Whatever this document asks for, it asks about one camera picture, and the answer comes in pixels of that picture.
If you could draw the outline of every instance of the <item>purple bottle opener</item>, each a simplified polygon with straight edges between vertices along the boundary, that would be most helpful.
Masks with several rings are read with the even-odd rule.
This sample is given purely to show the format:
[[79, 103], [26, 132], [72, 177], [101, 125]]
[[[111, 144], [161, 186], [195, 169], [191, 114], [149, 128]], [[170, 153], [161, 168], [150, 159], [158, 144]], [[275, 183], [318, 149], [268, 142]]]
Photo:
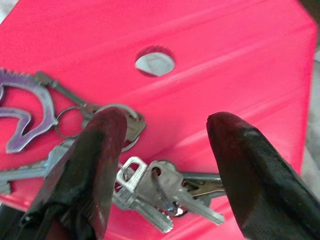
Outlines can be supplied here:
[[23, 134], [25, 128], [31, 121], [31, 114], [18, 108], [0, 107], [0, 118], [12, 117], [19, 119], [16, 131], [7, 142], [5, 148], [7, 154], [13, 154], [20, 152], [32, 139], [45, 133], [52, 126], [57, 125], [58, 121], [55, 118], [54, 104], [49, 91], [35, 82], [32, 75], [19, 74], [16, 72], [11, 73], [10, 71], [0, 69], [0, 100], [4, 95], [4, 86], [32, 92], [39, 98], [43, 108], [42, 122], [34, 129]]

